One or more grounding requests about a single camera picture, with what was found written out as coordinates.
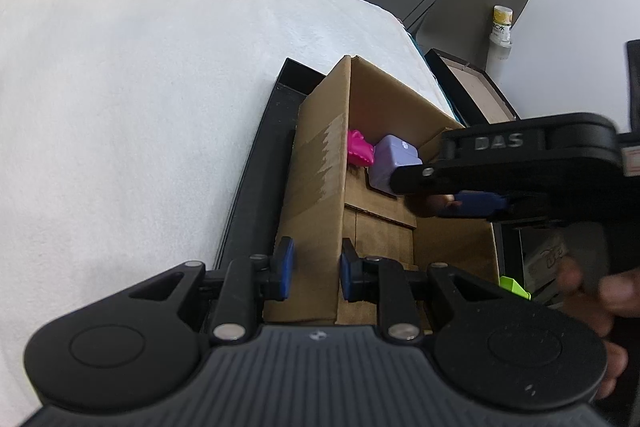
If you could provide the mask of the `person's right hand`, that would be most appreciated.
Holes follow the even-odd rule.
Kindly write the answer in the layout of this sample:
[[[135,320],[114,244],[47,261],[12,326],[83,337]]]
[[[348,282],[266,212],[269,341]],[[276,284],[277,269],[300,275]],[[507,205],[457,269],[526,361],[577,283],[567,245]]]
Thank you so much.
[[[639,270],[602,277],[596,295],[582,290],[584,272],[578,262],[565,256],[556,271],[556,285],[563,295],[562,310],[587,324],[602,340],[608,356],[608,368],[600,384],[597,399],[608,398],[628,365],[628,351],[608,339],[615,317],[639,316]]]

